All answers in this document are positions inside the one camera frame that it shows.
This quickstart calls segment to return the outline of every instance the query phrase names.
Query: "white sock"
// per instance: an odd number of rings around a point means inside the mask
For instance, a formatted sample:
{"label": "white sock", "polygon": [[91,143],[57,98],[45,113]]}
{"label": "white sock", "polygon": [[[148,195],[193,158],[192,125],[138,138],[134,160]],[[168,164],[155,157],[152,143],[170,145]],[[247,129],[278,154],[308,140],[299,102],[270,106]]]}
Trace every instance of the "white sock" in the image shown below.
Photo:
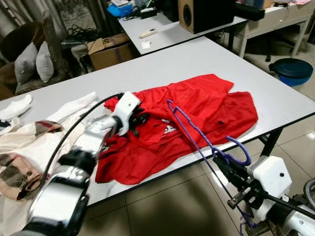
{"label": "white sock", "polygon": [[20,101],[11,102],[7,108],[0,111],[0,119],[11,121],[14,117],[18,117],[30,108],[31,101],[32,96],[28,94]]}
{"label": "white sock", "polygon": [[85,108],[93,101],[97,101],[97,95],[95,92],[92,92],[77,100],[65,103],[57,112],[53,113],[46,120],[61,123],[68,116]]}

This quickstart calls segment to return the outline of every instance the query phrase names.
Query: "white paper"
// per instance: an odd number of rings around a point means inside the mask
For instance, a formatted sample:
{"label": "white paper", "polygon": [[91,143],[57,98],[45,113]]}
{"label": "white paper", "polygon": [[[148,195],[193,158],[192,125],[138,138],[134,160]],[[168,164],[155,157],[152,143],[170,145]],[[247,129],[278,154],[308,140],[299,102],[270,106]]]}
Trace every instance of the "white paper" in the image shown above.
{"label": "white paper", "polygon": [[141,43],[142,49],[150,48],[151,42],[150,41],[145,41]]}

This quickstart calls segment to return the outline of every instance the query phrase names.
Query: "tile floor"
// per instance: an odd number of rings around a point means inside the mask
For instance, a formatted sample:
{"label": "tile floor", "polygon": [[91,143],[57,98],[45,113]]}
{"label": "tile floor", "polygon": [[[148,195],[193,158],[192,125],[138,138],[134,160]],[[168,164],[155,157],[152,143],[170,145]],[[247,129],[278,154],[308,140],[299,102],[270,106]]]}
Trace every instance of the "tile floor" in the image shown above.
{"label": "tile floor", "polygon": [[[264,39],[252,40],[245,59],[268,72],[265,62]],[[289,48],[280,42],[272,61],[289,56]],[[315,68],[315,46],[308,44],[298,59],[308,61]],[[294,88],[315,100],[315,73],[304,85]],[[246,144],[253,160],[259,157],[263,145],[260,141]],[[230,151],[235,156],[239,149]],[[304,183],[315,177],[315,116],[283,130],[273,155],[282,157],[290,172],[293,184],[290,195],[302,192]],[[226,187],[236,193],[216,168]],[[146,184],[132,192],[89,208],[81,236],[236,236],[239,234],[240,214],[231,210],[227,195],[205,163],[198,163],[170,176]]]}

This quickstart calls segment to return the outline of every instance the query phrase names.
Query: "blue container lid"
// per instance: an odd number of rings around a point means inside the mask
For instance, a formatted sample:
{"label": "blue container lid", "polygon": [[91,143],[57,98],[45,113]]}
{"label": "blue container lid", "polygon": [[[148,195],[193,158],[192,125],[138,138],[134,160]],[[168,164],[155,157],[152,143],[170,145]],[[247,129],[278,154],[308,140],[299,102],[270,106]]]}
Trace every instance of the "blue container lid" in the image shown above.
{"label": "blue container lid", "polygon": [[295,58],[277,60],[275,63],[269,65],[269,69],[278,74],[297,79],[310,77],[313,73],[312,65]]}

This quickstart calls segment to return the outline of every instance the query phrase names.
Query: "blue bucket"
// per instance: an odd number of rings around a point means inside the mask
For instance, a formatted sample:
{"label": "blue bucket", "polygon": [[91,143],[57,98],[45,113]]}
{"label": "blue bucket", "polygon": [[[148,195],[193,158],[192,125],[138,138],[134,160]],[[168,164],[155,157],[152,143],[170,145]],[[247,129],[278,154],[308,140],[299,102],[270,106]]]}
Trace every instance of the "blue bucket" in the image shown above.
{"label": "blue bucket", "polygon": [[313,73],[313,67],[306,61],[285,58],[269,65],[270,71],[278,74],[280,80],[289,85],[297,86],[307,82]]}

